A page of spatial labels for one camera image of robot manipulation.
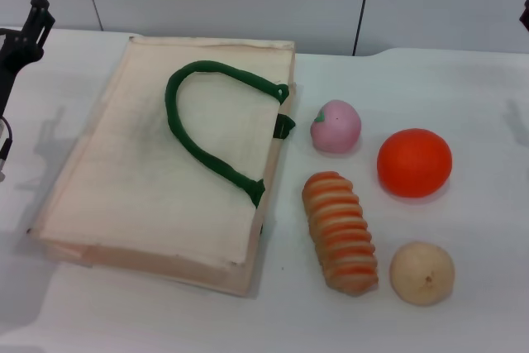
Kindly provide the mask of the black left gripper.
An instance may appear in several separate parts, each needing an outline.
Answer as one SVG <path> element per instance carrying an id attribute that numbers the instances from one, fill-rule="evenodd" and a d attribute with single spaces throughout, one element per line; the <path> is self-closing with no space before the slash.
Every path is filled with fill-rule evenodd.
<path id="1" fill-rule="evenodd" d="M 32 60 L 40 60 L 55 18 L 48 0 L 31 0 L 31 10 L 21 31 L 1 29 L 1 115 L 12 92 L 17 74 Z"/>

